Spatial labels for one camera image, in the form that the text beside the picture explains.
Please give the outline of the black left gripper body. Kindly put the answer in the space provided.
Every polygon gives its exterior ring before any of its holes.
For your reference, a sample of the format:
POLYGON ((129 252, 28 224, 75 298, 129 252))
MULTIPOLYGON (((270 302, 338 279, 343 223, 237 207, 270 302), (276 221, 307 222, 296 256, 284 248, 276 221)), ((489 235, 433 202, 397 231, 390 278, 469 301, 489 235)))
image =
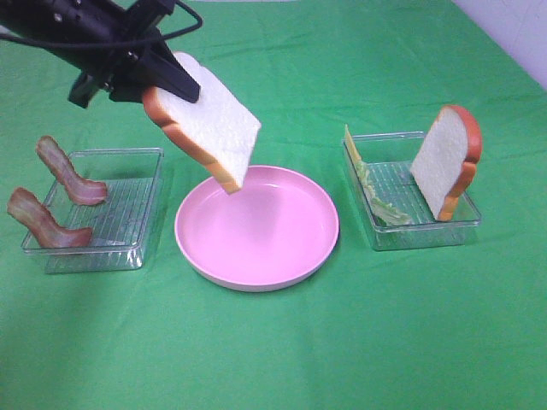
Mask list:
POLYGON ((77 31, 73 63, 81 69, 69 101, 86 108, 95 94, 114 85, 140 84, 146 46, 165 43, 156 25, 174 11, 174 1, 137 1, 123 9, 112 1, 83 1, 70 10, 77 31))

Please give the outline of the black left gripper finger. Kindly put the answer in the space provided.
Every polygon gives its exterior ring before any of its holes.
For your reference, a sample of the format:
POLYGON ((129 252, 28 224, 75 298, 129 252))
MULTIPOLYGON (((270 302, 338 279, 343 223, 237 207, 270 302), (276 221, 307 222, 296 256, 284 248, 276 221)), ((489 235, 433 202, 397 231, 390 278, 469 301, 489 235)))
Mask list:
POLYGON ((196 103, 200 96, 200 85, 165 43, 145 47, 140 56, 140 75, 145 85, 162 88, 189 103, 196 103))
POLYGON ((147 85, 120 84, 114 85, 109 93, 109 99, 115 103, 141 103, 147 85))

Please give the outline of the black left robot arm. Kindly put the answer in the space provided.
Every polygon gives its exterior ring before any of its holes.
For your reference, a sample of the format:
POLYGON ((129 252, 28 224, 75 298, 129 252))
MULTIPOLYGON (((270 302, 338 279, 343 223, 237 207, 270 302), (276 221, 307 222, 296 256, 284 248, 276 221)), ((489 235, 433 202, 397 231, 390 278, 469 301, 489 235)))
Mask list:
POLYGON ((177 1, 3 1, 2 39, 47 50, 80 70, 68 99, 87 108, 105 90, 114 102, 139 103, 151 86, 196 103, 200 86, 166 42, 203 20, 177 1))

